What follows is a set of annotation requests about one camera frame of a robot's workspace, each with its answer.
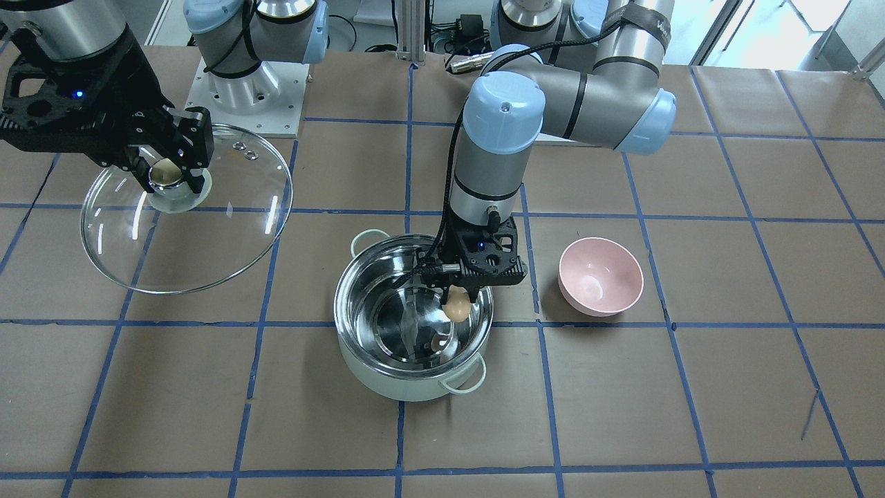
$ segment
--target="white mounting plate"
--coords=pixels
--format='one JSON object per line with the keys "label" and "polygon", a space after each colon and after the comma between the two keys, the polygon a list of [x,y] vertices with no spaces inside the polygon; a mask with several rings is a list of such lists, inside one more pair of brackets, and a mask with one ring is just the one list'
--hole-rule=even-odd
{"label": "white mounting plate", "polygon": [[203,72],[206,63],[202,59],[196,68],[186,107],[200,105],[209,109],[213,123],[245,128],[265,137],[296,138],[310,65],[291,62],[265,62],[265,64],[269,64],[280,78],[281,93],[279,100],[267,106],[264,112],[231,114],[221,109],[209,88],[209,78]]}

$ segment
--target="transparent lid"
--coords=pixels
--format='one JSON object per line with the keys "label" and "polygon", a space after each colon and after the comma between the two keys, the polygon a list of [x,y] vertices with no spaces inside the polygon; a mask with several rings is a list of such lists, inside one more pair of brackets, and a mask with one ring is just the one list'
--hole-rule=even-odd
{"label": "transparent lid", "polygon": [[215,152],[202,195],[166,185],[164,158],[142,156],[157,193],[114,167],[92,184],[81,212],[86,253],[108,278],[150,294],[213,287],[255,264],[280,236],[292,207],[288,162],[261,136],[213,124]]}

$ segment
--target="pink bowl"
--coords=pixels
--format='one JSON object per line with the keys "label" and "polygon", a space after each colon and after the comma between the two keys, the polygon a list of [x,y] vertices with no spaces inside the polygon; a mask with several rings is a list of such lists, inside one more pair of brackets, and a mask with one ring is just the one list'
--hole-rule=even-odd
{"label": "pink bowl", "polygon": [[585,315],[611,316],[632,307],[643,295],[639,261],[607,238],[572,242],[559,258],[559,290]]}

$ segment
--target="egg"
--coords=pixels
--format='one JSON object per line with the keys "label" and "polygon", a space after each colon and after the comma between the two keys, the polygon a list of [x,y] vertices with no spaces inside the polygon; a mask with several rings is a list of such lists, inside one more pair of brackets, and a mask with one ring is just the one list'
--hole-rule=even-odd
{"label": "egg", "polygon": [[473,308],[473,304],[470,302],[470,297],[467,295],[467,290],[458,287],[457,285],[452,285],[449,287],[449,298],[444,305],[442,305],[442,311],[449,317],[454,323],[461,323],[470,316],[470,310]]}

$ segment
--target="tiled surface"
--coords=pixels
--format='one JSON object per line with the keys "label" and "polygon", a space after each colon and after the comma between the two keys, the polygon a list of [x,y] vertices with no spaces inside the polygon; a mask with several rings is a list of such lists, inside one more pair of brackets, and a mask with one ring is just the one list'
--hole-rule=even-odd
{"label": "tiled surface", "polygon": [[853,498],[858,495],[845,469],[719,471],[715,480],[722,498]]}
{"label": "tiled surface", "polygon": [[[147,52],[179,105],[196,50]],[[35,199],[51,157],[4,149],[0,495],[882,495],[885,113],[844,74],[780,74],[788,93],[772,72],[666,67],[681,103],[659,153],[537,147],[515,218],[531,275],[495,289],[486,384],[425,403],[363,387],[335,285],[360,231],[435,233],[473,79],[440,63],[314,66],[275,258],[187,296],[91,267],[78,206],[95,165],[63,155]],[[235,253],[192,248],[217,214],[166,255],[207,269]],[[588,236],[642,265],[621,315],[581,315],[558,290],[559,255]]]}

